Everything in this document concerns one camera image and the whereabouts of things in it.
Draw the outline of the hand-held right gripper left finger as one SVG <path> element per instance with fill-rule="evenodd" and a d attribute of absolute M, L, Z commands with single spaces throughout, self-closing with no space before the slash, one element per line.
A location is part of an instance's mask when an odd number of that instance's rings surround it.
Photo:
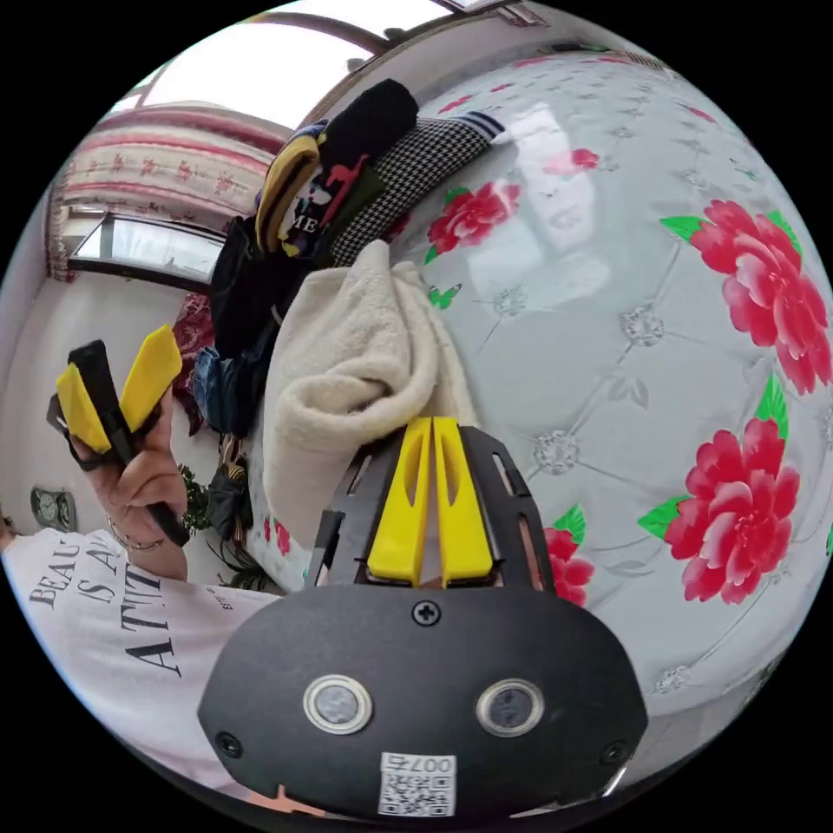
<path fill-rule="evenodd" d="M 432 420 L 419 417 L 402 433 L 390 485 L 367 558 L 376 580 L 417 585 L 428 526 Z"/>

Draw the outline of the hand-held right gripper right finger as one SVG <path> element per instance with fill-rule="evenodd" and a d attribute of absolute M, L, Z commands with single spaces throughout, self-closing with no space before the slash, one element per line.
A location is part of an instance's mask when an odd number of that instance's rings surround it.
<path fill-rule="evenodd" d="M 492 552 L 458 422 L 435 417 L 433 443 L 442 584 L 484 582 Z"/>

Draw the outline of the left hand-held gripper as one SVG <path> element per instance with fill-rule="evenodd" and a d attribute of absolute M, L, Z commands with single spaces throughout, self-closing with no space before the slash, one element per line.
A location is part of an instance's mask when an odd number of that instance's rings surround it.
<path fill-rule="evenodd" d="M 120 398 L 121 413 L 132 432 L 146 423 L 181 368 L 180 349 L 170 325 L 163 325 L 146 336 Z M 137 455 L 134 435 L 127 429 L 117 428 L 108 438 L 74 363 L 69 363 L 56 380 L 56 394 L 49 400 L 46 420 L 67 441 L 69 453 L 85 473 L 110 467 L 121 474 Z M 73 437 L 92 450 L 89 456 L 79 456 Z M 190 533 L 166 503 L 153 503 L 146 509 L 174 545 L 183 547 L 189 542 Z"/>

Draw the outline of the person's left hand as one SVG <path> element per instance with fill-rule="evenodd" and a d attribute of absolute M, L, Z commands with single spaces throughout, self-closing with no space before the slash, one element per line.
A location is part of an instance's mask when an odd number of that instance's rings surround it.
<path fill-rule="evenodd" d="M 135 554 L 184 554 L 149 511 L 162 503 L 180 520 L 187 508 L 187 488 L 171 450 L 173 413 L 174 398 L 168 389 L 161 399 L 160 417 L 132 462 L 123 471 L 102 464 L 84 473 L 116 533 Z"/>

